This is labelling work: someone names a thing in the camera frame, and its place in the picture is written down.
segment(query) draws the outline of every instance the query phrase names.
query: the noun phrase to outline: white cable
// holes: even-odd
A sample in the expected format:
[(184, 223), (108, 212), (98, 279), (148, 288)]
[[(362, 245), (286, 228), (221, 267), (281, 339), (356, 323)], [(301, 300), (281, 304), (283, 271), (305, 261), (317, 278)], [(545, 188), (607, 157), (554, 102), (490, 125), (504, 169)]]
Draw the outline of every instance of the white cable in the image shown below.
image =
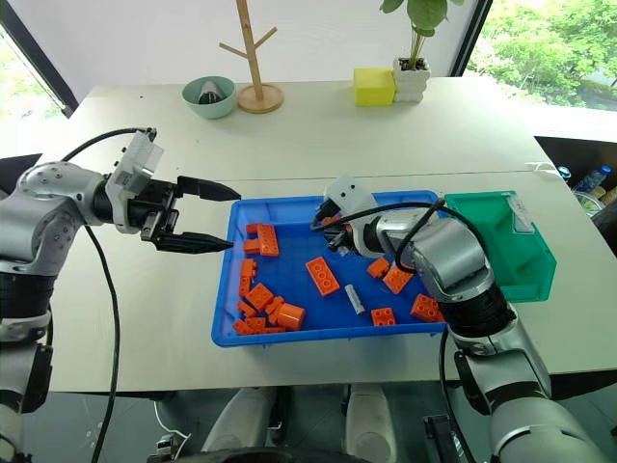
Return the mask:
[(193, 435), (193, 433), (189, 433), (188, 436), (186, 436), (186, 439), (184, 439), (184, 441), (182, 441), (182, 444), (180, 444), (180, 447), (178, 447), (177, 452), (175, 453), (175, 457), (174, 457), (174, 461), (177, 460), (177, 458), (180, 456), (180, 452), (182, 451), (182, 449), (184, 449), (184, 444), (186, 444), (186, 441), (189, 440), (189, 437), (191, 437)]
[(167, 432), (173, 433), (173, 434), (177, 434), (178, 436), (180, 436), (181, 438), (184, 439), (184, 442), (186, 442), (186, 440), (191, 437), (191, 434), (189, 434), (188, 436), (186, 434), (182, 434), (180, 431), (178, 431), (177, 429), (169, 429), (166, 425), (163, 424), (163, 422), (161, 422), (161, 418), (158, 416), (158, 408), (156, 407), (156, 400), (153, 401), (154, 402), (154, 415), (156, 415), (156, 420), (158, 421), (158, 423), (161, 425), (161, 427), (163, 429), (165, 429)]

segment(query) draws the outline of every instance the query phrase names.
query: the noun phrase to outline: orange lego brick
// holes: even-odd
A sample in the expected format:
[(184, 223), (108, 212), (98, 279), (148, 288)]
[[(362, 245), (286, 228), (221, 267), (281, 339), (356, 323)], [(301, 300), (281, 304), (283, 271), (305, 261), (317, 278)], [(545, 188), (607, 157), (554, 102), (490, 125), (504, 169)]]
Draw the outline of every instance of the orange lego brick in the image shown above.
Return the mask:
[(282, 326), (270, 326), (264, 329), (264, 333), (267, 335), (273, 333), (284, 333), (285, 329)]
[(233, 329), (240, 336), (255, 334), (255, 331), (242, 320), (236, 320), (235, 323), (233, 323)]
[(283, 304), (277, 310), (277, 313), (277, 323), (279, 326), (291, 331), (298, 331), (302, 328), (302, 322), (307, 314), (303, 308), (292, 306), (291, 304)]
[(279, 242), (274, 226), (257, 224), (257, 239), (259, 240), (259, 253), (262, 256), (276, 257), (279, 255)]
[(396, 324), (394, 312), (391, 307), (384, 307), (382, 309), (370, 311), (370, 316), (373, 319), (374, 326), (389, 326)]
[(238, 289), (238, 295), (241, 297), (246, 296), (251, 290), (251, 279), (248, 277), (240, 277), (240, 287)]
[(266, 304), (269, 304), (272, 299), (274, 299), (274, 294), (270, 292), (263, 284), (259, 284), (255, 286), (253, 289), (249, 291), (249, 293), (245, 296), (247, 301), (249, 301), (253, 307), (255, 307), (259, 312), (263, 311), (263, 308)]
[(383, 282), (389, 287), (394, 294), (400, 293), (405, 285), (412, 279), (413, 273), (407, 273), (400, 270), (395, 263), (389, 268), (388, 274), (384, 277)]
[(366, 267), (366, 271), (373, 278), (382, 278), (386, 275), (389, 269), (389, 262), (384, 258), (378, 258), (373, 263), (371, 263), (368, 267)]
[(272, 314), (272, 312), (282, 306), (284, 302), (285, 300), (282, 297), (275, 297), (272, 302), (266, 306), (266, 313), (268, 313), (268, 315)]
[(257, 273), (257, 262), (255, 259), (242, 259), (240, 266), (240, 288), (238, 294), (246, 296), (251, 290), (251, 283)]
[(257, 262), (255, 259), (242, 259), (242, 265), (240, 267), (240, 276), (249, 277), (251, 281), (257, 274)]
[(438, 320), (440, 308), (435, 299), (419, 294), (412, 307), (411, 314), (420, 320), (434, 322)]
[(249, 325), (249, 328), (251, 328), (256, 334), (260, 335), (262, 333), (265, 333), (264, 330), (266, 329), (266, 319), (262, 316), (247, 318), (244, 321), (247, 325)]
[(244, 242), (244, 254), (258, 254), (259, 253), (259, 240), (247, 239)]
[(268, 321), (271, 325), (276, 325), (279, 321), (279, 310), (281, 309), (282, 304), (279, 307), (276, 307), (270, 314), (268, 314)]
[(247, 318), (257, 315), (257, 311), (244, 301), (238, 301), (238, 311), (243, 313)]
[(305, 266), (322, 296), (332, 294), (340, 288), (335, 274), (332, 273), (324, 258), (313, 259), (307, 262)]

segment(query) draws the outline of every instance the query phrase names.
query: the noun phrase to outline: white wall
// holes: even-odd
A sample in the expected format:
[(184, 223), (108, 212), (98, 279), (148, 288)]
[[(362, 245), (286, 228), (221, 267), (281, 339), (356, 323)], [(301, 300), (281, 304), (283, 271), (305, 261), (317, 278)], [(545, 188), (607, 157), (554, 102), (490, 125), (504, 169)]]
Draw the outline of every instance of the white wall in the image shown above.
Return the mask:
[[(249, 0), (265, 81), (345, 80), (356, 67), (391, 66), (407, 55), (404, 8), (379, 11), (380, 0)], [(435, 75), (448, 75), (475, 7), (448, 2), (448, 18), (427, 41)], [(219, 74), (250, 80), (232, 0), (11, 0), (11, 5), (81, 100), (96, 85), (181, 83)]]

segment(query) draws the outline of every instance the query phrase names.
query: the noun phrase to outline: yellow sponge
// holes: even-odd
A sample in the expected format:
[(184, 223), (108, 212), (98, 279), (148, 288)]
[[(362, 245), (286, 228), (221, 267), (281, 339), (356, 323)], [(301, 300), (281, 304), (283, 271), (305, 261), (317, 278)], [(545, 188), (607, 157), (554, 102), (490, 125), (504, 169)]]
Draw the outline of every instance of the yellow sponge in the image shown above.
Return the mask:
[(388, 106), (394, 102), (396, 85), (390, 68), (355, 68), (357, 106)]

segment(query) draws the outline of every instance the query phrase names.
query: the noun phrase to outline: wooden coat rack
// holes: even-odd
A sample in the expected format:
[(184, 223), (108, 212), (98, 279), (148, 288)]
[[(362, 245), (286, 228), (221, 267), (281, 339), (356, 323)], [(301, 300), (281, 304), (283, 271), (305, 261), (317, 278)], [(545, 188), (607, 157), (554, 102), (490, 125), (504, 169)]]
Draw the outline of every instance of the wooden coat rack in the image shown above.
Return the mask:
[(238, 15), (240, 16), (240, 25), (242, 26), (242, 37), (244, 38), (246, 53), (236, 50), (235, 48), (222, 42), (219, 43), (219, 46), (227, 51), (230, 51), (231, 53), (235, 53), (236, 55), (249, 60), (249, 68), (251, 69), (253, 85), (240, 91), (238, 94), (238, 106), (250, 113), (269, 113), (282, 105), (282, 91), (274, 85), (261, 83), (259, 65), (257, 63), (257, 55), (255, 51), (262, 46), (265, 41), (270, 39), (275, 32), (277, 32), (277, 28), (273, 27), (261, 39), (254, 42), (247, 0), (236, 0), (235, 3), (238, 7)]

